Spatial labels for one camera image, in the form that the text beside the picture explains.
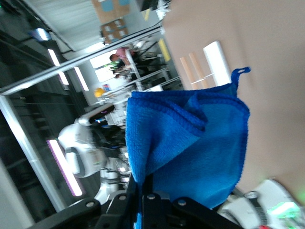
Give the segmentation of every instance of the dark hair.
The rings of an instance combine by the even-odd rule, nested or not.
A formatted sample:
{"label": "dark hair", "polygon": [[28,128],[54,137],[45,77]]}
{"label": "dark hair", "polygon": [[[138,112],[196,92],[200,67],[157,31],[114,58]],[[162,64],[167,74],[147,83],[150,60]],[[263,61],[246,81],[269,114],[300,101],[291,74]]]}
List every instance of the dark hair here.
{"label": "dark hair", "polygon": [[113,58],[116,56],[116,54],[112,54],[110,57],[109,57],[109,59],[112,61],[113,60]]}

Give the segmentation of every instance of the metal frame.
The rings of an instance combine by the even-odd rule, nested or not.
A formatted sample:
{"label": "metal frame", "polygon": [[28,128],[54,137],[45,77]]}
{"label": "metal frame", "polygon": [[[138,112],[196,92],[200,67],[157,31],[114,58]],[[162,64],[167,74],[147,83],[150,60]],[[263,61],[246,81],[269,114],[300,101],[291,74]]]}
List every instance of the metal frame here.
{"label": "metal frame", "polygon": [[28,135],[27,131],[25,130],[25,128],[20,120],[20,117],[18,117],[18,114],[10,101],[9,95],[12,95],[16,92],[19,92],[23,89],[31,87],[44,80],[47,80],[47,79],[57,75],[58,72],[60,72],[60,71],[64,72],[74,66],[78,66],[78,65],[84,63],[85,61],[90,60],[91,58],[94,58],[96,56],[110,52],[114,49],[120,48],[129,43],[132,43],[138,39],[145,38],[149,35],[152,35],[154,33],[161,32],[161,31],[162,31],[162,27],[160,24],[154,25],[150,28],[136,32],[117,42],[114,42],[113,44],[110,44],[99,51],[95,51],[95,52],[87,54],[85,56],[78,57],[78,58],[75,58],[70,61],[66,61],[63,64],[61,64],[60,66],[54,66],[41,73],[32,75],[30,77],[27,77],[25,79],[12,83],[8,86],[0,88],[0,110],[2,111],[5,119],[8,122],[12,132],[14,133],[19,145],[21,146],[24,154],[26,155],[27,159],[29,160],[30,165],[32,166],[33,170],[35,171],[39,181],[41,182],[44,190],[46,191],[50,201],[52,202],[52,204],[57,212],[66,208],[64,199],[61,196],[61,194],[59,193],[59,191],[57,190],[56,185],[55,185],[51,175],[49,174],[46,166],[42,162],[34,143],[29,138],[29,135]]}

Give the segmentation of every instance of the cardboard box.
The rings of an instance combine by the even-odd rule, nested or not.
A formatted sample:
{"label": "cardboard box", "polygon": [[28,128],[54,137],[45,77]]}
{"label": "cardboard box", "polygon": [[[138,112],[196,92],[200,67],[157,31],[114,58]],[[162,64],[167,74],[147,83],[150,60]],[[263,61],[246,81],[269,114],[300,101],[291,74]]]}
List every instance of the cardboard box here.
{"label": "cardboard box", "polygon": [[114,32],[116,30],[119,29],[123,29],[125,28],[125,22],[123,19],[117,19],[115,21],[109,22],[107,24],[104,24],[101,26],[101,30],[103,33],[110,33],[110,32]]}
{"label": "cardboard box", "polygon": [[101,24],[129,14],[130,0],[91,0]]}
{"label": "cardboard box", "polygon": [[116,42],[119,39],[122,39],[123,37],[126,37],[128,35],[127,28],[122,28],[113,32],[106,32],[104,33],[105,42],[107,44],[110,44],[112,42]]}

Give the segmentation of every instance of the yellow hard hat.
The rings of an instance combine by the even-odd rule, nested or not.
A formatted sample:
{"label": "yellow hard hat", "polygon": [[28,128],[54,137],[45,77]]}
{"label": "yellow hard hat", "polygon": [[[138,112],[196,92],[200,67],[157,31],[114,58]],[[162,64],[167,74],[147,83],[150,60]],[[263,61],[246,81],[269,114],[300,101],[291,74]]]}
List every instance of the yellow hard hat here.
{"label": "yellow hard hat", "polygon": [[98,88],[95,89],[95,91],[94,91],[94,96],[95,96],[96,98],[99,98],[99,97],[101,97],[102,94],[104,94],[104,93],[105,93],[105,90],[102,89],[102,88],[100,88],[100,87],[98,87]]}

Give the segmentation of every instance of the blue cloth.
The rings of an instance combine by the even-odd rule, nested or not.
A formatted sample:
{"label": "blue cloth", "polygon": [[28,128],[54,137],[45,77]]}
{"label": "blue cloth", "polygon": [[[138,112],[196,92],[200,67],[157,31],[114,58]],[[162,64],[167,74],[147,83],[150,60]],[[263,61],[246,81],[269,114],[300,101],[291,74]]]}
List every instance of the blue cloth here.
{"label": "blue cloth", "polygon": [[190,197],[208,208],[223,203],[240,179],[250,115],[232,83],[204,90],[134,92],[126,142],[135,181],[153,173],[153,189],[171,200]]}

